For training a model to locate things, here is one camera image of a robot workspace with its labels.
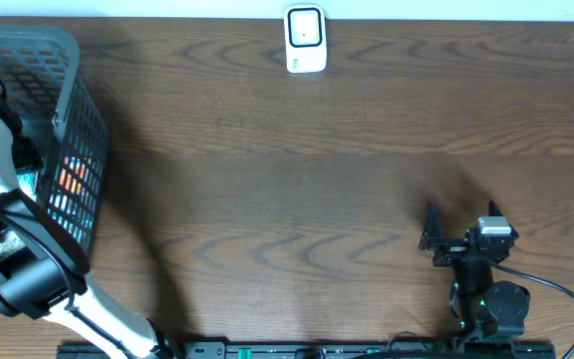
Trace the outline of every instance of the black cable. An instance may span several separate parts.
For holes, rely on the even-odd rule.
[[[75,318],[81,320],[84,324],[88,326],[92,331],[94,331],[100,337],[106,339],[108,342],[112,343],[117,349],[123,352],[129,359],[139,359],[136,355],[134,355],[121,340],[117,340],[113,338],[110,334],[106,333],[105,330],[101,329],[97,326],[92,320],[90,320],[87,316],[83,315],[79,309],[73,308],[70,310],[70,314],[72,314]]]
[[[505,266],[503,266],[503,265],[496,264],[496,263],[493,262],[492,260],[490,260],[490,259],[488,259],[487,257],[485,257],[483,254],[480,254],[480,256],[482,257],[482,260],[484,260],[484,262],[486,262],[488,265],[492,266],[492,267],[495,268],[495,269],[504,271],[504,272],[509,273],[509,274],[513,274],[513,275],[518,276],[518,277],[521,277],[521,278],[530,279],[530,280],[532,280],[532,281],[534,281],[534,282],[537,282],[537,283],[540,283],[540,284],[544,284],[544,285],[549,286],[549,287],[551,287],[551,288],[555,288],[555,289],[561,291],[562,293],[564,293],[564,294],[566,294],[566,295],[568,295],[568,296],[570,296],[571,298],[574,299],[574,292],[573,292],[572,290],[568,289],[568,288],[565,288],[565,287],[563,287],[563,286],[561,286],[561,285],[559,285],[559,284],[557,284],[557,283],[548,281],[548,280],[546,280],[546,279],[542,279],[542,278],[536,277],[536,276],[534,276],[534,275],[530,275],[530,274],[527,274],[527,273],[523,273],[523,272],[520,272],[520,271],[518,271],[518,270],[511,269],[511,268],[505,267]],[[574,353],[574,343],[573,343],[573,345],[571,345],[570,349],[568,349],[568,351],[566,352],[566,354],[564,354],[564,356],[562,357],[562,359],[568,359],[568,358],[570,358],[570,357],[573,355],[573,353]]]
[[[57,268],[61,272],[61,275],[64,277],[64,281],[66,282],[66,288],[68,290],[68,304],[66,304],[65,310],[69,310],[74,305],[75,292],[73,290],[74,286],[72,285],[70,276],[66,273],[65,264],[55,255],[55,253],[53,253],[50,248],[48,248],[48,246],[43,241],[41,241],[41,239],[39,239],[36,235],[31,233],[28,229],[24,228],[16,221],[5,216],[2,212],[0,212],[0,220],[14,231],[20,232],[31,239],[46,253],[46,255],[55,263],[55,265],[57,265]]]
[[[0,78],[0,86],[1,86],[1,97],[5,101],[8,98],[8,92],[6,91],[6,85],[4,85],[4,82],[1,81],[1,78]]]
[[[394,336],[389,340],[389,342],[387,343],[387,347],[386,347],[387,351],[391,351],[391,347],[394,345],[394,343],[396,342],[396,340],[397,340],[398,338],[400,338],[401,336],[405,335],[405,334],[415,336],[416,339],[418,339],[418,342],[425,347],[425,350],[429,351],[429,348],[428,348],[427,345],[422,341],[422,339],[418,336],[418,334],[416,334],[416,333],[414,333],[414,332],[412,332],[412,331],[402,331],[402,332],[400,332],[400,333],[394,335]]]
[[[459,319],[459,314],[457,313],[457,309],[455,309],[455,294],[457,293],[457,282],[453,281],[453,285],[450,287],[450,294],[448,295],[448,308],[450,309],[451,314],[455,318]]]

